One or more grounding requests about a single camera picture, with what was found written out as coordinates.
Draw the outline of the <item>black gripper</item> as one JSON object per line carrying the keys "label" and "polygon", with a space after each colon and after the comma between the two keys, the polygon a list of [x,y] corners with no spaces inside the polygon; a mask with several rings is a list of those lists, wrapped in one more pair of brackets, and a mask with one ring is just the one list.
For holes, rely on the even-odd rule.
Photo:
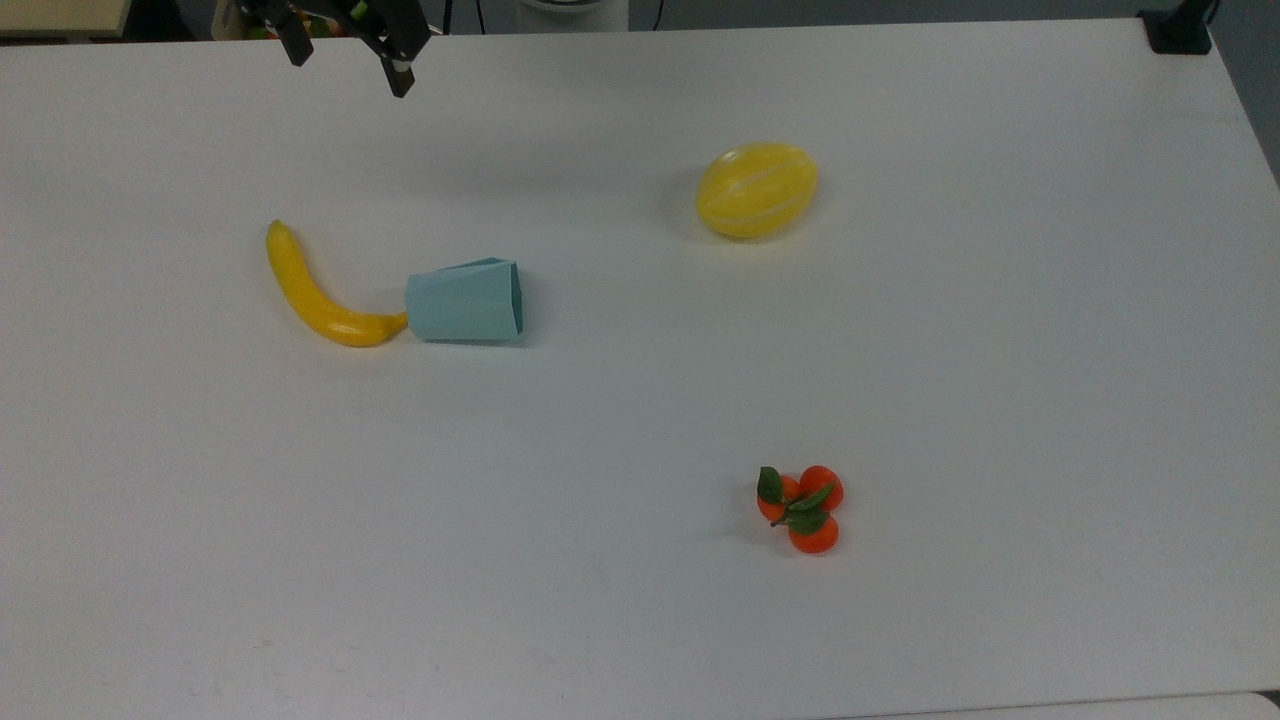
{"label": "black gripper", "polygon": [[237,6],[276,35],[293,67],[302,67],[314,53],[300,15],[334,20],[380,56],[394,97],[404,97],[413,87],[412,63],[431,36],[417,1],[238,1]]}

